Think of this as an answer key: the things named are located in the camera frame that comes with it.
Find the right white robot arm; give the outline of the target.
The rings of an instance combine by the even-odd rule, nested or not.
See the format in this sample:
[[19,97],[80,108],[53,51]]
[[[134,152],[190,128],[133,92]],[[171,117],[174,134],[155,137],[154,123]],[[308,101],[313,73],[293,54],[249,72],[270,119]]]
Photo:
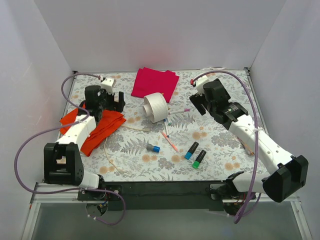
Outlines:
[[210,81],[204,76],[191,85],[197,93],[189,99],[201,115],[209,113],[252,151],[258,148],[258,158],[268,174],[256,174],[252,192],[266,194],[280,203],[305,185],[308,160],[303,155],[293,156],[256,128],[248,111],[238,102],[230,101],[219,79]]

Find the green capped black highlighter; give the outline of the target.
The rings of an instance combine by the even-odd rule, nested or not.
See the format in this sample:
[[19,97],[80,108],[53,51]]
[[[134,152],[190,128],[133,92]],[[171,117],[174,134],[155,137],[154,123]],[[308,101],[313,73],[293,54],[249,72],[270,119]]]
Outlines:
[[194,169],[198,169],[198,168],[199,168],[200,163],[202,162],[202,160],[203,160],[203,158],[205,157],[206,153],[207,153],[207,152],[206,152],[205,150],[202,150],[202,151],[199,153],[199,155],[196,157],[195,161],[194,161],[193,164],[192,164],[192,167],[193,167]]

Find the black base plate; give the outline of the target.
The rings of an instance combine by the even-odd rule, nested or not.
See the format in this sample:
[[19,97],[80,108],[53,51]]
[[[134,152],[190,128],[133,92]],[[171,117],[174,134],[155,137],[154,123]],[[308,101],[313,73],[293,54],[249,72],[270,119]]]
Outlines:
[[223,211],[223,200],[240,198],[225,180],[202,181],[103,181],[100,190],[118,191],[127,210],[210,210]]

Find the pink capped white pen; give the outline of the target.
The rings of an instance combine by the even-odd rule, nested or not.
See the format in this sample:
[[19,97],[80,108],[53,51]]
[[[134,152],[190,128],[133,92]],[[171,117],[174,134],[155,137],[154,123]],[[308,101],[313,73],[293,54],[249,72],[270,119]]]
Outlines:
[[185,113],[185,112],[189,112],[190,109],[189,108],[185,108],[182,110],[176,110],[176,111],[169,111],[169,115],[175,115],[175,114],[179,114],[179,113]]

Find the blue capped black highlighter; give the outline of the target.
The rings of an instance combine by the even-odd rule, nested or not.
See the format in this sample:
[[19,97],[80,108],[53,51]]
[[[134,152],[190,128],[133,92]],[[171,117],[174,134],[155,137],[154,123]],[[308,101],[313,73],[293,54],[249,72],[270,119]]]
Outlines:
[[192,146],[189,148],[189,150],[186,152],[184,158],[185,158],[186,160],[189,160],[189,159],[192,157],[192,155],[194,154],[194,152],[196,151],[196,149],[197,149],[198,146],[199,146],[199,143],[195,141],[195,142],[192,144]]

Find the pink capped clear tube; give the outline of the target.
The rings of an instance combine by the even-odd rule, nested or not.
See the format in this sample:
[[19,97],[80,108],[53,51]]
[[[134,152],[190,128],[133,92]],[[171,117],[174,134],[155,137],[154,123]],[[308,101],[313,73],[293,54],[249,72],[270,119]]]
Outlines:
[[255,155],[255,153],[251,150],[251,148],[243,140],[241,140],[240,138],[238,138],[238,140],[241,143],[242,147],[244,148],[244,150],[248,156]]

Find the salmon pink pen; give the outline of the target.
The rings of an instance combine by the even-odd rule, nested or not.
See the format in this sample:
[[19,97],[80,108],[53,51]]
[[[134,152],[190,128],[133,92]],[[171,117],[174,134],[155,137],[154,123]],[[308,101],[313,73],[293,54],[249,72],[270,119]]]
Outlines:
[[169,137],[164,132],[161,132],[161,134],[167,140],[167,142],[171,145],[171,147],[178,153],[179,152],[178,148],[172,143]]

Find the orange cloth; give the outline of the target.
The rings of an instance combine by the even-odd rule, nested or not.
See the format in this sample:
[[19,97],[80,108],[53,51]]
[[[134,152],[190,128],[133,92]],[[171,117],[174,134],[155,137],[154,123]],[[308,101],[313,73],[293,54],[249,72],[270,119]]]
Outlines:
[[64,127],[60,129],[62,137],[57,142],[65,145],[74,143],[86,156],[90,156],[94,149],[126,121],[120,112],[104,110],[99,123],[96,123],[93,116],[89,116],[86,120],[69,126],[86,116],[78,115],[78,111],[74,109],[60,120]]

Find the aluminium rail frame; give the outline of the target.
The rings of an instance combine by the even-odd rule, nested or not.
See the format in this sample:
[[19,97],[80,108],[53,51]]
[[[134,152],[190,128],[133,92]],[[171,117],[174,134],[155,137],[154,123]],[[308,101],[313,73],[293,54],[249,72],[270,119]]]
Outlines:
[[87,216],[78,193],[60,185],[37,184],[24,240],[310,240],[297,196],[275,203],[262,196],[255,209],[234,224],[224,212],[204,209],[128,210],[115,226]]

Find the grey blue glue stick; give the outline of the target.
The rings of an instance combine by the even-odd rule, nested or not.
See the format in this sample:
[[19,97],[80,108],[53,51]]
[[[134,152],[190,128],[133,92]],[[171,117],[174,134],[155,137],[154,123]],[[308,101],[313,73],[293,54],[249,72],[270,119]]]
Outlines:
[[152,145],[150,143],[147,144],[146,149],[148,151],[154,152],[154,153],[159,153],[160,152],[160,147]]

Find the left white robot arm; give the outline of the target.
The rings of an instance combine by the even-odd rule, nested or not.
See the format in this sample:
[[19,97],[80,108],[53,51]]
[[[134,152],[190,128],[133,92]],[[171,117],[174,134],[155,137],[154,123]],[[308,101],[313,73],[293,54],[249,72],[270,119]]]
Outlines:
[[84,169],[81,148],[93,134],[101,131],[101,124],[109,114],[121,114],[126,105],[124,93],[115,93],[111,86],[90,85],[84,90],[85,99],[76,109],[75,120],[55,143],[44,146],[44,182],[89,189],[95,200],[106,196],[100,176]]

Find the white round organizer container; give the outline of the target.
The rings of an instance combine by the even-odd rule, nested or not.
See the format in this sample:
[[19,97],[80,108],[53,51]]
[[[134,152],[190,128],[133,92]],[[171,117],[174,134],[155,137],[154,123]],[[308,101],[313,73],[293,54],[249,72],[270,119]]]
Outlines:
[[167,102],[159,92],[144,96],[142,109],[152,123],[163,121],[169,115]]

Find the magenta cloth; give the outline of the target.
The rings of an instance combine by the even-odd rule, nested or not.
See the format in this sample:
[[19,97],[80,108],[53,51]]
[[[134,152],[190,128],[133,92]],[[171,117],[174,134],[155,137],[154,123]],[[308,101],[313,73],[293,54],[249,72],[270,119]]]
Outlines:
[[169,103],[179,78],[173,71],[159,71],[147,67],[140,68],[136,74],[131,96],[144,98],[153,93],[160,93],[165,101]]

